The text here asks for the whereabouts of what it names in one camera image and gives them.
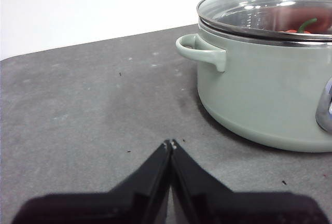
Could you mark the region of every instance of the red pepper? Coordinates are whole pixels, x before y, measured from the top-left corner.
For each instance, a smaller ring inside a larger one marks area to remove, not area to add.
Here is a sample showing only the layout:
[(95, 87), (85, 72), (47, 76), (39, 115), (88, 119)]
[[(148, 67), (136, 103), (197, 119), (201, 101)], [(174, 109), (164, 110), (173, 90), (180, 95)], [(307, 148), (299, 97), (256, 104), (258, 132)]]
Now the red pepper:
[(300, 28), (298, 30), (288, 30), (285, 32), (288, 33), (305, 33), (305, 34), (311, 34), (309, 31), (305, 31), (305, 28), (309, 25), (312, 24), (314, 22), (317, 22), (317, 18), (312, 18), (309, 19), (308, 21), (304, 22), (303, 24), (301, 24)]

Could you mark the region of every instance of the table surface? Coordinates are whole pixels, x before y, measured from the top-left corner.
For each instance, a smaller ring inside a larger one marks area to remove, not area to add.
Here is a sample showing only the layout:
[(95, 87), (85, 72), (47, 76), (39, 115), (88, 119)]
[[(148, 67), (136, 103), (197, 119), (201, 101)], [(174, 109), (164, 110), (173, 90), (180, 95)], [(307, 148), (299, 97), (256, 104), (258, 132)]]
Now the table surface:
[[(2, 223), (32, 197), (108, 191), (167, 138), (230, 189), (307, 194), (331, 220), (331, 153), (255, 144), (203, 108), (196, 64), (174, 46), (196, 31), (189, 25), (3, 60)], [(170, 201), (167, 223), (174, 218)]]

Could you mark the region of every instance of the pot side handle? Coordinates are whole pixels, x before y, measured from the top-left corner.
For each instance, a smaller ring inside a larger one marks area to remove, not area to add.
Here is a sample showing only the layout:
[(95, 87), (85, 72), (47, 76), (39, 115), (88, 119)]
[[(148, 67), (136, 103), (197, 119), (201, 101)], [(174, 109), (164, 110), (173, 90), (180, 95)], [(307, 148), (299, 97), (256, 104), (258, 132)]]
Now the pot side handle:
[[(209, 46), (211, 50), (196, 49), (197, 41), (206, 43), (205, 46)], [(176, 40), (176, 48), (180, 55), (185, 58), (212, 63), (216, 66), (217, 71), (224, 72), (226, 66), (226, 50), (217, 48), (203, 39), (198, 34), (189, 34), (182, 36)]]

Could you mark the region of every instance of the pot lid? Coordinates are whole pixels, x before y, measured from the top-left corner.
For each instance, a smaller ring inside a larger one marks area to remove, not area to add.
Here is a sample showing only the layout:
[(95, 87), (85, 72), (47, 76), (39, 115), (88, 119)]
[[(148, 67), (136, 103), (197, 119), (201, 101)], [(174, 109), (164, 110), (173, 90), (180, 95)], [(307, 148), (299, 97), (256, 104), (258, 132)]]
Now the pot lid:
[(204, 24), (230, 34), (332, 41), (332, 0), (202, 0)]

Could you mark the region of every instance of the metal handle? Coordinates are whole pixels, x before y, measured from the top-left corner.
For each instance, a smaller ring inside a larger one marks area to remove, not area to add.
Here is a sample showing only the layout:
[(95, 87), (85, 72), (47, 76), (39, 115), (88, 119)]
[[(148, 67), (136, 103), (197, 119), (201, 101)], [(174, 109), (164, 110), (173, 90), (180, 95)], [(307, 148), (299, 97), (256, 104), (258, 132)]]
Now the metal handle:
[(316, 121), (325, 131), (332, 133), (332, 78), (327, 82), (318, 103)]
[[(196, 49), (197, 42), (200, 42), (202, 46), (208, 47), (209, 50)], [(189, 34), (182, 36), (176, 40), (176, 48), (180, 55), (185, 58), (209, 62), (216, 66), (217, 71), (224, 72), (226, 66), (226, 50), (217, 48), (203, 39), (201, 39), (198, 34)]]

